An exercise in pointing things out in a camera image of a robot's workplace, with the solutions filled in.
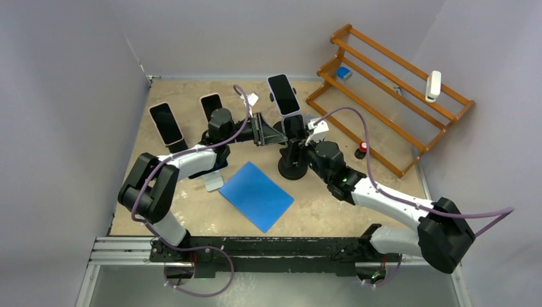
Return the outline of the silver phone stand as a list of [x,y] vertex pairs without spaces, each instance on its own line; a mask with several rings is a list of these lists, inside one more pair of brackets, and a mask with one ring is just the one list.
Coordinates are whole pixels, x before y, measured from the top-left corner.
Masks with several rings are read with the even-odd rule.
[[224,185],[222,173],[219,170],[203,175],[203,180],[208,192],[216,191]]

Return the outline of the orange wooden rack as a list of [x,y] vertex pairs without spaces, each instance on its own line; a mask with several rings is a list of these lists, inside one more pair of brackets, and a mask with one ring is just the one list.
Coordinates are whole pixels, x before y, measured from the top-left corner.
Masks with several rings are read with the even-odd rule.
[[[474,105],[444,84],[436,102],[427,103],[429,73],[351,24],[338,29],[330,43],[337,52],[318,69],[323,83],[307,104],[320,114],[342,106],[358,109],[368,123],[371,155],[399,178]],[[336,76],[339,67],[352,71],[349,80]]]

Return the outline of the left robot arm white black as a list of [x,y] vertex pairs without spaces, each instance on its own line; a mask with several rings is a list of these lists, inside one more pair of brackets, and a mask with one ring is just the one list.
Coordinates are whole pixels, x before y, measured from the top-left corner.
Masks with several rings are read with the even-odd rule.
[[120,188],[118,202],[167,243],[168,256],[176,262],[184,261],[190,255],[190,234],[171,212],[178,181],[220,169],[230,153],[230,143],[253,141],[266,146],[287,140],[261,113],[235,123],[229,109],[216,109],[199,144],[165,156],[142,153]]

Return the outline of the black folding phone stand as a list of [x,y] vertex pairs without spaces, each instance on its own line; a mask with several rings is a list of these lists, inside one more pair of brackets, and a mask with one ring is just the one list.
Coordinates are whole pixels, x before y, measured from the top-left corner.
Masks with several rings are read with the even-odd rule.
[[171,154],[176,154],[184,150],[188,150],[189,147],[184,139],[181,139],[175,143],[166,146]]

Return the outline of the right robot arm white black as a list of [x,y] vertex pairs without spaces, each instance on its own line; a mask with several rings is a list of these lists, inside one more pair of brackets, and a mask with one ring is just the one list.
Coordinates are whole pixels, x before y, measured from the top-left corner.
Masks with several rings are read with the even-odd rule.
[[384,253],[419,256],[434,269],[451,274],[476,239],[453,201],[420,199],[372,182],[367,174],[346,165],[335,142],[305,145],[290,140],[279,152],[278,168],[284,178],[298,180],[311,169],[337,200],[375,210],[406,226],[375,227],[359,242],[366,260]]

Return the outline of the far left pink phone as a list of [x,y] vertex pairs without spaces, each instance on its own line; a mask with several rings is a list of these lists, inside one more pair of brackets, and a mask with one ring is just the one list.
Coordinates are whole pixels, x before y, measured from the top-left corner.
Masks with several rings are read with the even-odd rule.
[[148,111],[166,146],[183,140],[182,131],[167,102],[151,106]]

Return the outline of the white stapler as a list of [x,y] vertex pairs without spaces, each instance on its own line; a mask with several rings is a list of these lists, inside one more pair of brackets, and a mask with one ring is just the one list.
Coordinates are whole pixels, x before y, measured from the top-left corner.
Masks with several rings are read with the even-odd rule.
[[441,93],[442,74],[438,70],[432,71],[426,79],[425,101],[435,103]]

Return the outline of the red black knob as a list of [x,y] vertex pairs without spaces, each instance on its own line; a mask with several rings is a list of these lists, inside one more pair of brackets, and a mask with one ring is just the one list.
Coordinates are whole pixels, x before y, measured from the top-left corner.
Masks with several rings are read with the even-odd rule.
[[361,142],[354,152],[354,156],[358,160],[363,160],[369,151],[369,145],[366,142]]

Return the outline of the blue mat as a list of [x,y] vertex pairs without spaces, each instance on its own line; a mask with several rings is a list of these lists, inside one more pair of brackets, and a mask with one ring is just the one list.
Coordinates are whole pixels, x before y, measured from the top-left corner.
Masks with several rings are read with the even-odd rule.
[[294,199],[255,164],[244,164],[220,189],[220,194],[256,228],[266,233]]

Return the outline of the blue white eraser block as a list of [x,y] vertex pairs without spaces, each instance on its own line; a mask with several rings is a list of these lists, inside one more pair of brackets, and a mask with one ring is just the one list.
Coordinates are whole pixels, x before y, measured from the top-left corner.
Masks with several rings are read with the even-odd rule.
[[352,71],[346,67],[339,67],[336,70],[336,76],[342,81],[347,81],[349,78],[351,78]]

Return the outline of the pink phone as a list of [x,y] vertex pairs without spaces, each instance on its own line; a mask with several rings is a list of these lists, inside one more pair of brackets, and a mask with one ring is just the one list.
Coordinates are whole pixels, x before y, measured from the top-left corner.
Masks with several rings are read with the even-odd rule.
[[212,113],[222,108],[221,97],[218,93],[211,93],[200,98],[200,103],[205,114],[206,120],[209,122],[212,117]]
[[148,111],[166,146],[183,140],[182,131],[167,102],[151,106]]

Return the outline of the light blue phone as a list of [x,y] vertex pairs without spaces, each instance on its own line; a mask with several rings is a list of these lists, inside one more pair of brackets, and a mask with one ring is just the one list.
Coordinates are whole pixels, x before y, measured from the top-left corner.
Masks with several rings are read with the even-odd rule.
[[221,169],[224,169],[228,166],[228,162],[227,162],[227,158],[220,158],[220,159],[217,159],[215,161],[215,164],[213,165],[212,168],[208,169],[208,170],[204,170],[204,171],[200,171],[198,173],[195,173],[191,176],[189,176],[189,179],[195,179],[195,178],[198,178],[198,177],[201,177],[203,175],[207,175],[209,173],[213,173],[214,171],[219,171]]

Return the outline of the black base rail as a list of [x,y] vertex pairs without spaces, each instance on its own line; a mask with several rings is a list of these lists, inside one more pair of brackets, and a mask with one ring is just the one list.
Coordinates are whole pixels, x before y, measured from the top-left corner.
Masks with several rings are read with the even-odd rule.
[[211,237],[190,240],[194,251],[176,251],[151,237],[100,237],[93,265],[147,265],[193,270],[196,278],[218,272],[329,273],[370,278],[391,272],[397,253],[380,254],[365,237]]

